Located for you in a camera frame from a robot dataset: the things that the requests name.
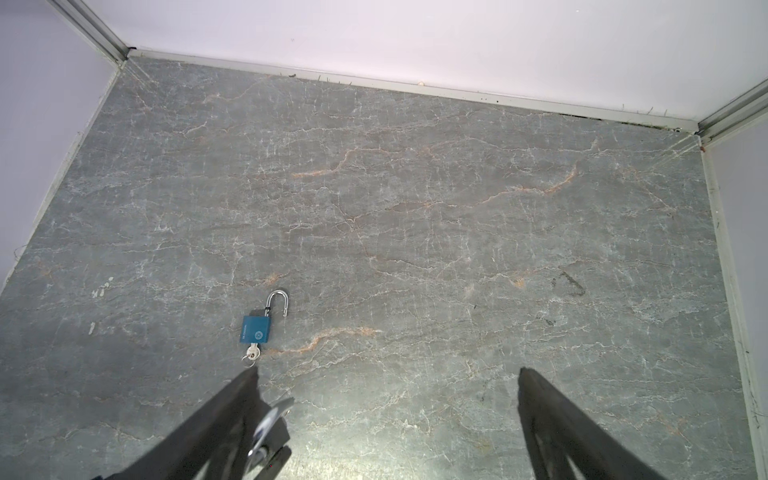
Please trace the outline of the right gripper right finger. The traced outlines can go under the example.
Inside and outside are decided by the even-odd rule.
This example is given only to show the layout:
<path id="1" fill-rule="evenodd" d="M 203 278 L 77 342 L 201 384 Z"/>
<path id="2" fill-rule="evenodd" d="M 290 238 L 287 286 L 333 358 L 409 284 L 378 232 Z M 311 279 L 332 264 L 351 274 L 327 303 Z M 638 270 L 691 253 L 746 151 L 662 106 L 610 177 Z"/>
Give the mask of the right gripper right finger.
<path id="1" fill-rule="evenodd" d="M 660 479 L 544 376 L 523 367 L 518 412 L 537 479 Z"/>

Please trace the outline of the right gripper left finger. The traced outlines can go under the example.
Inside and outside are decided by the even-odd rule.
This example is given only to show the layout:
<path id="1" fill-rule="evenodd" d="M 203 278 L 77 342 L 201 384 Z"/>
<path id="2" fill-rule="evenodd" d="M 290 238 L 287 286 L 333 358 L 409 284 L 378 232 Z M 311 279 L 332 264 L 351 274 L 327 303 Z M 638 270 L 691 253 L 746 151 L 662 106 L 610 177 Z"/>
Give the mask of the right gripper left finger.
<path id="1" fill-rule="evenodd" d="M 255 432 L 258 369 L 242 371 L 163 441 L 112 479 L 242 479 Z"/>

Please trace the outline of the small silver key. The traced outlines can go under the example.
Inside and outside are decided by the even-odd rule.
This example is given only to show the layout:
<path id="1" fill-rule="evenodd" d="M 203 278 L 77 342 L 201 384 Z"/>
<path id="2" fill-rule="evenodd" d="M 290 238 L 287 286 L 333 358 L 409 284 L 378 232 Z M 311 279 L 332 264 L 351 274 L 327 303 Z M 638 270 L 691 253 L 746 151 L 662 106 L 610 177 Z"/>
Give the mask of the small silver key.
<path id="1" fill-rule="evenodd" d="M 257 343 L 251 343 L 246 349 L 246 352 L 241 358 L 241 361 L 246 368 L 251 368 L 256 364 L 256 361 L 260 356 L 261 350 L 259 345 Z"/>

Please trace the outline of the blue padlock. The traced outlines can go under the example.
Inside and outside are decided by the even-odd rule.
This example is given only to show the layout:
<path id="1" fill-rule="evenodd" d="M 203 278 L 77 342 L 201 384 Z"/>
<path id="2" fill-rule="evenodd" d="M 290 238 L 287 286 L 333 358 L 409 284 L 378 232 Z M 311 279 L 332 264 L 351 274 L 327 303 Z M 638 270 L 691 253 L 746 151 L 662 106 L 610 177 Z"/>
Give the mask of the blue padlock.
<path id="1" fill-rule="evenodd" d="M 253 310 L 249 315 L 243 317 L 240 343 L 260 345 L 268 342 L 272 325 L 273 303 L 277 296 L 283 298 L 283 317 L 288 316 L 290 306 L 288 293 L 283 289 L 273 290 L 267 296 L 262 310 Z"/>

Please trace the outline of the grey padlock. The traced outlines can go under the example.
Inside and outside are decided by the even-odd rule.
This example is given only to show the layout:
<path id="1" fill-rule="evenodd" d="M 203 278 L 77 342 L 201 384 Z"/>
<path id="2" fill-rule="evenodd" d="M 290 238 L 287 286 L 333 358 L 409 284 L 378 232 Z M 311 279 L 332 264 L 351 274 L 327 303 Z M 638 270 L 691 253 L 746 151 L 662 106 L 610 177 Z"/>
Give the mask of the grey padlock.
<path id="1" fill-rule="evenodd" d="M 258 405 L 258 421 L 246 457 L 244 479 L 276 479 L 288 463 L 292 451 L 288 446 L 290 434 L 285 415 L 294 405 L 293 397 L 286 397 L 274 405 Z"/>

